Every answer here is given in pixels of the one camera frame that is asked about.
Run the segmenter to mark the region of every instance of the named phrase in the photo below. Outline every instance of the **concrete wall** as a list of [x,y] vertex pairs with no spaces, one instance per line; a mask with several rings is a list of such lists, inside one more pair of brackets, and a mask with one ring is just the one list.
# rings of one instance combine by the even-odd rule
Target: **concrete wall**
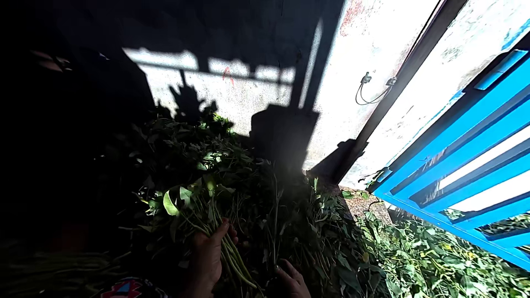
[[470,0],[369,138],[341,185],[364,188],[363,176],[389,165],[462,95],[497,55],[530,31],[526,0]]
[[[366,100],[380,95],[436,3],[95,1],[78,14],[65,13],[69,19],[61,24],[79,44],[89,39],[71,29],[73,23],[97,28],[94,40],[104,36],[98,42],[106,48],[119,44],[146,74],[155,103],[173,110],[183,91],[203,101],[195,104],[200,108],[215,102],[243,136],[253,130],[252,117],[271,105],[289,106],[292,115],[312,111],[300,124],[306,131],[289,131],[293,143],[307,146],[298,154],[310,169],[339,142],[357,137],[376,107],[355,102],[360,79],[366,72],[373,77],[364,86]],[[392,162],[485,65],[528,32],[529,15],[525,0],[470,0],[341,184],[363,188],[360,178]],[[106,57],[118,56],[105,47],[100,52]]]
[[[168,86],[183,85],[183,69],[186,83],[195,88],[199,99],[205,100],[201,107],[216,101],[218,113],[233,121],[235,131],[241,135],[249,135],[252,115],[270,104],[286,107],[293,98],[300,98],[298,107],[302,108],[314,102],[313,111],[320,115],[303,165],[310,169],[333,152],[339,142],[356,137],[376,107],[355,103],[360,79],[366,72],[373,77],[364,87],[366,100],[381,94],[436,3],[348,0],[332,7],[325,5],[324,12],[317,11],[320,8],[316,2],[304,2],[303,8],[292,10],[285,6],[283,11],[260,10],[259,17],[269,27],[244,19],[242,25],[247,28],[242,30],[253,34],[248,43],[259,42],[259,46],[274,49],[265,51],[274,55],[262,59],[242,55],[227,59],[229,55],[216,57],[218,53],[212,52],[206,53],[211,56],[203,63],[207,67],[201,68],[204,48],[184,46],[182,51],[168,52],[143,46],[125,48],[125,53],[146,73],[155,102],[176,107]],[[257,12],[260,5],[256,2],[250,10]],[[312,16],[315,19],[311,22],[298,19]],[[216,32],[222,38],[230,37],[227,30]],[[204,47],[218,46],[223,43],[217,40],[221,37],[206,40]],[[254,46],[247,49],[247,41],[227,47],[230,51],[256,50]],[[306,56],[305,64],[296,62]],[[315,76],[322,76],[322,80],[315,80]]]

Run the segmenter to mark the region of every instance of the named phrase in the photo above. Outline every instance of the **electrical wire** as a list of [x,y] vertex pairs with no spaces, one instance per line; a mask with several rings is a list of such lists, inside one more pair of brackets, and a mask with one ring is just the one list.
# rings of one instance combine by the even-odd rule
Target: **electrical wire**
[[[390,90],[392,89],[392,86],[388,86],[385,91],[383,91],[383,93],[381,93],[378,97],[376,97],[374,100],[372,101],[366,101],[364,98],[363,98],[363,86],[364,86],[364,83],[361,83],[361,85],[359,86],[359,89],[357,89],[357,92],[355,93],[355,102],[360,105],[360,106],[365,106],[367,104],[370,104],[370,103],[378,103],[380,101],[382,101],[385,96],[390,92]],[[360,98],[362,99],[362,101],[364,101],[365,103],[359,103],[359,101],[357,100],[357,96],[360,95]]]
[[[416,37],[416,40],[414,41],[414,43],[412,44],[412,47],[410,48],[409,52],[407,53],[407,56],[405,57],[405,60],[403,61],[403,63],[401,64],[401,67],[399,68],[399,70],[397,71],[397,74],[396,76],[394,77],[395,81],[397,81],[398,77],[399,77],[399,74],[401,73],[401,70],[403,69],[403,65],[405,65],[405,63],[407,62],[407,60],[409,59],[410,55],[412,54],[412,51],[414,50],[414,48],[418,45],[419,41],[421,40],[422,36],[423,36],[423,33],[425,31],[425,29],[427,28],[428,25],[431,24],[431,22],[429,22],[431,20],[431,18],[433,17],[433,15],[436,13],[436,11],[438,10],[438,8],[440,7],[440,3],[442,2],[442,0],[438,0],[438,3],[436,3],[434,9],[432,10],[432,12],[430,13],[429,17],[427,18],[427,21],[425,22],[425,24],[423,25],[423,27],[421,28],[420,30],[420,33],[418,34],[418,36]],[[372,101],[366,101],[364,98],[363,98],[363,85],[366,84],[366,83],[362,83],[361,82],[361,85],[359,86],[359,88],[357,89],[357,92],[355,93],[355,102],[360,105],[360,106],[365,106],[367,104],[371,104],[371,103],[379,103],[381,102],[383,99],[385,99],[386,95],[390,92],[390,90],[392,90],[392,86],[393,85],[389,85],[385,91],[383,91],[383,93],[381,93],[378,97],[376,97],[374,100]],[[360,98],[365,102],[365,103],[359,103],[359,101],[357,100],[357,96],[359,95],[360,93]]]

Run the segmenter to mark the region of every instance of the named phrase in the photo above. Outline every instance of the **white wall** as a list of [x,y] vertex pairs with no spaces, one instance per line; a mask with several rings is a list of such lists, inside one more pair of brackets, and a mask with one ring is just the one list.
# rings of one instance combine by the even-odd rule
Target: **white wall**
[[470,0],[369,138],[341,185],[389,165],[436,121],[497,55],[530,31],[527,0]]

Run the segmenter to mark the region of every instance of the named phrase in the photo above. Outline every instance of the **leafy green vegetable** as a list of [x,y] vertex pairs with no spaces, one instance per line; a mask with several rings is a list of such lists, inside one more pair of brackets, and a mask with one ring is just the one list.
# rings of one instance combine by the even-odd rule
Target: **leafy green vegetable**
[[169,197],[169,191],[166,191],[164,194],[164,208],[166,209],[167,213],[169,215],[177,215],[179,213],[179,210],[173,202],[171,202],[171,198]]

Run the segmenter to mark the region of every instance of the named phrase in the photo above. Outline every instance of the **red marking on wall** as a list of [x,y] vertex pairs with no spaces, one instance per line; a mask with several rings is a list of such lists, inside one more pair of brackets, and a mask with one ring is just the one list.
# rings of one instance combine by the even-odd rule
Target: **red marking on wall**
[[230,67],[226,67],[225,71],[223,71],[223,81],[225,80],[225,77],[230,77],[230,81],[232,82],[232,86],[234,86],[234,79],[232,78],[232,75],[230,74]]
[[350,1],[348,10],[346,10],[346,15],[344,16],[344,21],[342,21],[342,24],[340,25],[341,36],[348,36],[348,28],[352,27],[355,17],[364,12],[365,8],[362,4],[362,1],[363,0]]

